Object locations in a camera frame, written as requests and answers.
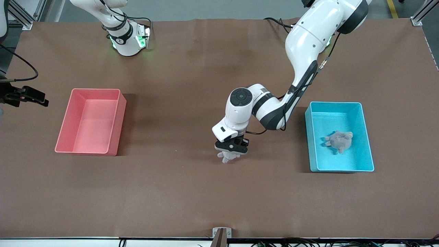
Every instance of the plush toy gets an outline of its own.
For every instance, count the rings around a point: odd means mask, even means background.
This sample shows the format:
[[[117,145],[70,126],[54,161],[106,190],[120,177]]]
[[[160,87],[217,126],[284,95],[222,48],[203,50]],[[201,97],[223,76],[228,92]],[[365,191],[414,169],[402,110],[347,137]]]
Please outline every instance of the plush toy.
[[[352,132],[341,132],[336,131],[330,136],[325,137],[325,145],[327,147],[331,146],[338,150],[339,153],[343,153],[352,144]]]
[[[241,155],[239,155],[239,154],[229,153],[229,152],[224,152],[224,151],[220,152],[217,156],[218,156],[218,158],[223,159],[224,164],[229,162],[230,160],[241,157]]]

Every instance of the blue bin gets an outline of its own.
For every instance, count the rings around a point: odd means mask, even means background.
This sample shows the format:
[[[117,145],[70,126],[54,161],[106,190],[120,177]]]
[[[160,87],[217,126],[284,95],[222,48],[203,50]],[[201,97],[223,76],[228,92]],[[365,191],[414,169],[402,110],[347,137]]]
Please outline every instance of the blue bin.
[[[358,102],[311,102],[305,112],[309,163],[314,172],[374,171],[363,107]],[[352,145],[339,154],[324,138],[334,131],[353,133]]]

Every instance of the table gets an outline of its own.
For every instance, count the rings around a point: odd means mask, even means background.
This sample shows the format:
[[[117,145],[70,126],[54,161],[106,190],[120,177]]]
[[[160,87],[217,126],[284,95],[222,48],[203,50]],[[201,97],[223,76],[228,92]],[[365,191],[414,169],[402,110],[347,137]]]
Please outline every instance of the table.
[[[216,157],[211,127],[233,89],[288,89],[285,38],[263,20],[157,22],[152,49],[122,57],[99,23],[34,23],[17,53],[50,105],[4,107],[0,236],[209,236],[215,226],[234,237],[435,235],[439,73],[408,19],[341,36],[286,132],[248,136],[249,154],[232,163]],[[8,77],[31,73],[14,58]],[[124,93],[118,156],[54,152],[73,88]],[[363,104],[375,172],[310,172],[310,101]],[[249,130],[262,127],[252,119]]]

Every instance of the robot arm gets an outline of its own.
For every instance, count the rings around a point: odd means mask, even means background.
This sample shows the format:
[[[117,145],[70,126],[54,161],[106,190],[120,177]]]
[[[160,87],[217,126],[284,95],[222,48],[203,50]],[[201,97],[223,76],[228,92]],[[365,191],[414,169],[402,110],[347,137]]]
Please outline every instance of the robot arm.
[[[102,22],[110,34],[113,47],[123,56],[133,56],[148,45],[150,27],[128,20],[118,9],[128,4],[128,0],[70,0]]]
[[[292,28],[285,41],[287,56],[294,68],[294,80],[285,96],[279,100],[263,85],[237,88],[229,95],[225,117],[212,128],[217,138],[215,148],[245,155],[248,139],[244,139],[251,115],[266,130],[279,130],[289,119],[300,97],[318,69],[317,56],[335,31],[347,34],[365,20],[366,0],[302,0],[310,9]]]
[[[9,0],[0,0],[0,44],[6,39],[7,35],[7,8]]]

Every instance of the yellow floor line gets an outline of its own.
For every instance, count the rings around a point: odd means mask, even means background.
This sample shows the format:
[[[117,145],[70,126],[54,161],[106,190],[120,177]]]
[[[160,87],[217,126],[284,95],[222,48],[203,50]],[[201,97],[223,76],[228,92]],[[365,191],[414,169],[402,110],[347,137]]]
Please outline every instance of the yellow floor line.
[[[393,4],[393,0],[387,0],[387,4],[389,5],[390,13],[392,14],[392,18],[397,19],[398,14],[396,13],[395,5]]]

